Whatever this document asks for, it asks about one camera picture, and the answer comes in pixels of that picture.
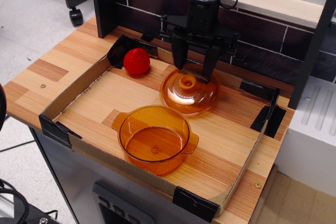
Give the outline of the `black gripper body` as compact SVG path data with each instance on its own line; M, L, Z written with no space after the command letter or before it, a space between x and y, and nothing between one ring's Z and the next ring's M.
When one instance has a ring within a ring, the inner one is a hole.
M239 33L219 22L220 6L221 0L189 0L187 15L161 16L160 37L204 49L218 47L223 54L233 56Z

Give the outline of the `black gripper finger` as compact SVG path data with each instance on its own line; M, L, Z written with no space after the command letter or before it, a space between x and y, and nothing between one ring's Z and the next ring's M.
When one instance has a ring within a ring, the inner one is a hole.
M183 69L187 60L188 42L184 38L173 34L171 38L171 47L174 65L178 69Z
M207 49L204 58L202 76L204 79L209 80L211 74L217 64L217 61L221 55L221 49L216 47L210 47Z

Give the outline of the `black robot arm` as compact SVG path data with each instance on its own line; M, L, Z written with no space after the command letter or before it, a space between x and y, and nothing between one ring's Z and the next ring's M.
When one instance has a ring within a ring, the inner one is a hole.
M219 60L236 53L240 34L221 24L218 12L221 0L189 0L185 16L161 17L160 37L169 40L173 63L183 69L189 46L205 49L201 81L208 83Z

